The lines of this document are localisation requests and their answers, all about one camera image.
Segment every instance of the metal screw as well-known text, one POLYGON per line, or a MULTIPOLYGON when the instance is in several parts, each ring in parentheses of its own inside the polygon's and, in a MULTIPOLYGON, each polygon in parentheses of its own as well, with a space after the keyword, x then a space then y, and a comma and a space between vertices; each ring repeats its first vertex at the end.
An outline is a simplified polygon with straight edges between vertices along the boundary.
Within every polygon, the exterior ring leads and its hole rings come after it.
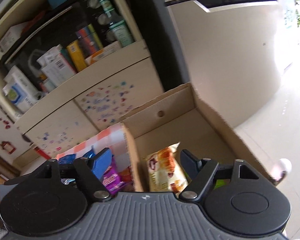
POLYGON ((194 199, 196 198, 198 195, 197 193, 195 193, 194 191, 185 191, 182 193, 182 196, 186 199, 194 199))
POLYGON ((93 196, 94 196, 95 198, 105 199, 105 198, 109 197, 110 194, 109 194, 109 192, 107 192, 107 191, 104 191, 104 190, 98 190, 98 191, 96 191, 95 193, 93 193, 93 196))

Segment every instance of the gray panel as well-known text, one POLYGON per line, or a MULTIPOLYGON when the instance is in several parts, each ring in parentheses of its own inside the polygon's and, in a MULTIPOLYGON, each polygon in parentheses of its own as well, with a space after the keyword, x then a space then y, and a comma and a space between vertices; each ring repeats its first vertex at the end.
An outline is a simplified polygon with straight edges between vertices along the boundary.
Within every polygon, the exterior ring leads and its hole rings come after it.
MULTIPOLYGON (((109 202, 94 203, 78 224, 54 236, 26 237, 9 233, 3 238, 29 239, 243 240, 213 226, 196 204, 183 203, 173 193, 125 192, 120 192, 109 202)), ((285 237, 276 234, 259 239, 285 240, 285 237)))

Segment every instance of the purple snack bag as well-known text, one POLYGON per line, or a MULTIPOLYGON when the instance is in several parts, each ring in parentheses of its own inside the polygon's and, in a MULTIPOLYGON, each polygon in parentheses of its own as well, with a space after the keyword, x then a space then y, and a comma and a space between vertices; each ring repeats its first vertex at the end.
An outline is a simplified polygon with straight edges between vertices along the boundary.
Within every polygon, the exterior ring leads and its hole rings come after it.
POLYGON ((120 178, 117 172, 117 166, 112 156, 111 165, 108 167, 106 172, 103 174, 102 184, 110 192, 111 195, 115 195, 120 189, 122 189, 126 183, 120 178))

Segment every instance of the small bottle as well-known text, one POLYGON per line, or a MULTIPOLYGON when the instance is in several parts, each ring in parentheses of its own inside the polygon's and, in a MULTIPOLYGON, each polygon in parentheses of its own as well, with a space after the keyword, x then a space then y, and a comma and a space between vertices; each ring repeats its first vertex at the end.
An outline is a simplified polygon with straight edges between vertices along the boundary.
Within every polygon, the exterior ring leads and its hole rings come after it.
POLYGON ((133 43, 133 37, 122 16, 118 15, 114 10, 110 0, 99 0, 103 10, 110 19, 109 28, 113 31, 114 36, 121 43, 122 47, 133 43))

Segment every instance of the white floor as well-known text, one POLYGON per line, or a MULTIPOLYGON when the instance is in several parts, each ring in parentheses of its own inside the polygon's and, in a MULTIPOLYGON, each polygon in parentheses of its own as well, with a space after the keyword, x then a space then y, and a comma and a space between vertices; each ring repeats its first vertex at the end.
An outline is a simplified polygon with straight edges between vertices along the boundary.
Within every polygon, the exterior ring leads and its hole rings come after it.
POLYGON ((300 239, 300 52, 274 97, 235 130, 267 169, 280 158, 291 161, 292 172, 279 189, 292 206, 288 238, 300 239))

